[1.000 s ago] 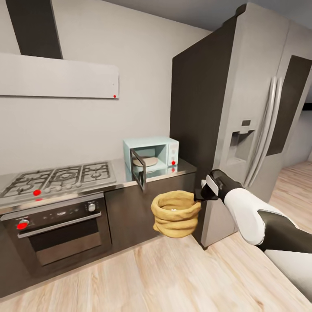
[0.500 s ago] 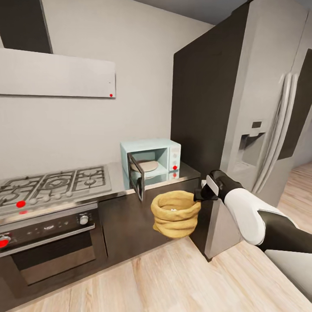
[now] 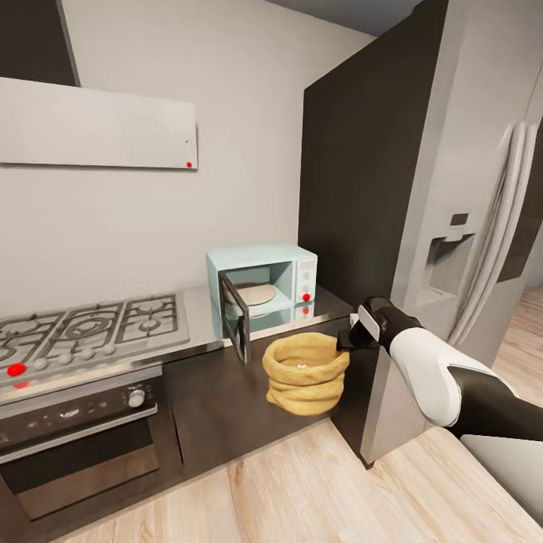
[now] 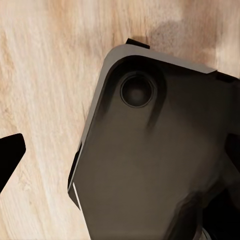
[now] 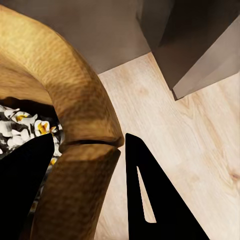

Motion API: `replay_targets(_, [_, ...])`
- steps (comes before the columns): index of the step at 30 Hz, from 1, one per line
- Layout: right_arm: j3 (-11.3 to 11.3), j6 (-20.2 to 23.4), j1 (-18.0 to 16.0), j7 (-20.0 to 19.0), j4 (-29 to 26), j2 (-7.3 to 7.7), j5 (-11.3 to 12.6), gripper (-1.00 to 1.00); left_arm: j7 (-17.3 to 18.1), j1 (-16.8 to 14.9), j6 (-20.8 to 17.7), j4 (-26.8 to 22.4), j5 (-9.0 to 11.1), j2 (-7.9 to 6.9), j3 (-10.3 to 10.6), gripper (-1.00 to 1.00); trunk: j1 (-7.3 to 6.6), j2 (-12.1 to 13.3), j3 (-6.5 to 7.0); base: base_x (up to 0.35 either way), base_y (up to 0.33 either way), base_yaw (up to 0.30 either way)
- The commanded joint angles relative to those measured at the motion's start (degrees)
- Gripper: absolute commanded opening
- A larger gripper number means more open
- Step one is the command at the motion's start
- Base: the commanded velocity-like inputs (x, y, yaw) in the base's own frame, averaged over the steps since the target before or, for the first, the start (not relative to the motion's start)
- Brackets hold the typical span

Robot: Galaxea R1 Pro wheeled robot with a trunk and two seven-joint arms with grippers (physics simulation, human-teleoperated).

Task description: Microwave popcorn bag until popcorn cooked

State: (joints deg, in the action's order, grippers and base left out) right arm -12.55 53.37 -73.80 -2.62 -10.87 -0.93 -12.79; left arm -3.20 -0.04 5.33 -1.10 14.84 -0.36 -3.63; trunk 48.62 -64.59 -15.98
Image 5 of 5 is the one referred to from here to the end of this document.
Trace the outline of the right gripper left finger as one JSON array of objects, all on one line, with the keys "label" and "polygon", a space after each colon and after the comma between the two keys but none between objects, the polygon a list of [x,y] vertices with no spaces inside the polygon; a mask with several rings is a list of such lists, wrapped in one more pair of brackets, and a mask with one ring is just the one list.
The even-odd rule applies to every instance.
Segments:
[{"label": "right gripper left finger", "polygon": [[0,240],[18,240],[54,153],[54,137],[47,133],[0,159]]}]

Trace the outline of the popcorn bag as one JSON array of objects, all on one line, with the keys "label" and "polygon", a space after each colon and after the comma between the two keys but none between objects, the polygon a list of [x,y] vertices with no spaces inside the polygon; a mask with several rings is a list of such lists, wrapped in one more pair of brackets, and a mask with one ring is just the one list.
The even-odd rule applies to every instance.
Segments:
[{"label": "popcorn bag", "polygon": [[0,106],[53,118],[65,134],[17,240],[94,240],[125,142],[114,106],[63,36],[1,4]]}]

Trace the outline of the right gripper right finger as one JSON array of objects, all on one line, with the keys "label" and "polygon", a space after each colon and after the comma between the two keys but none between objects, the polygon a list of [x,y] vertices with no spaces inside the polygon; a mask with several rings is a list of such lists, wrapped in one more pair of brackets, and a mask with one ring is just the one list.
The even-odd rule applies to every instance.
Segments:
[{"label": "right gripper right finger", "polygon": [[[145,142],[126,133],[129,240],[210,240]],[[137,167],[156,219],[145,220]]]}]

